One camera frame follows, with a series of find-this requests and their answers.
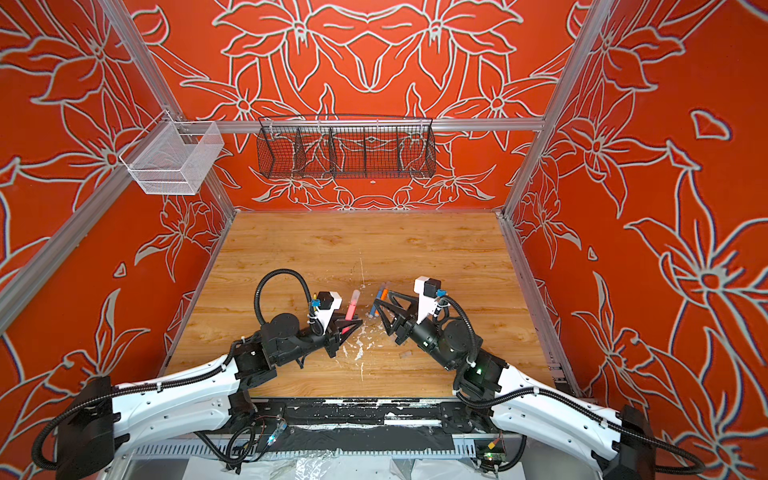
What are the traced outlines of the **pink pen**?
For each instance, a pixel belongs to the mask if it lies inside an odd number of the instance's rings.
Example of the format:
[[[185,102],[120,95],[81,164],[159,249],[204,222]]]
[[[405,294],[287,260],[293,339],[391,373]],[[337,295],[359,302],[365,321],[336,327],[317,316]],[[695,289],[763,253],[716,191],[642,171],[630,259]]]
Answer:
[[[351,321],[354,318],[356,307],[357,307],[357,301],[356,300],[351,300],[349,305],[348,305],[346,314],[345,314],[345,319],[347,321]]]

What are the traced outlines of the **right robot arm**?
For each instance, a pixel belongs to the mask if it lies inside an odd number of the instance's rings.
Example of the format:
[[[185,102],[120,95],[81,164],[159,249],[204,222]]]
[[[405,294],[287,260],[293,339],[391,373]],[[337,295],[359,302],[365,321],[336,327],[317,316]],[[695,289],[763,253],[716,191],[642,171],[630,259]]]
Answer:
[[[457,399],[501,433],[553,447],[603,479],[653,479],[705,470],[696,455],[656,438],[639,410],[579,400],[484,350],[467,313],[442,291],[433,296],[391,292],[374,306],[386,333],[398,344],[412,341],[454,372]]]

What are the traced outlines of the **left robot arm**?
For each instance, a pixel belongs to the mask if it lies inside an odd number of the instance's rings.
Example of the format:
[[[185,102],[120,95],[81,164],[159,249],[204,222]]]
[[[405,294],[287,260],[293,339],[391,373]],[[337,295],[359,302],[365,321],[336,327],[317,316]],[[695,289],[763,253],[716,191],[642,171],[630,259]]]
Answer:
[[[282,275],[297,279],[302,288],[306,326],[292,313],[272,320],[262,313],[264,287]],[[360,328],[361,319],[346,318],[341,306],[338,293],[312,294],[292,269],[267,273],[253,297],[256,332],[233,341],[226,354],[172,375],[119,385],[107,376],[92,378],[37,435],[31,447],[34,465],[58,479],[83,479],[146,444],[189,433],[207,438],[222,429],[250,433],[255,419],[251,390],[274,379],[278,367],[302,365],[316,351],[335,357]]]

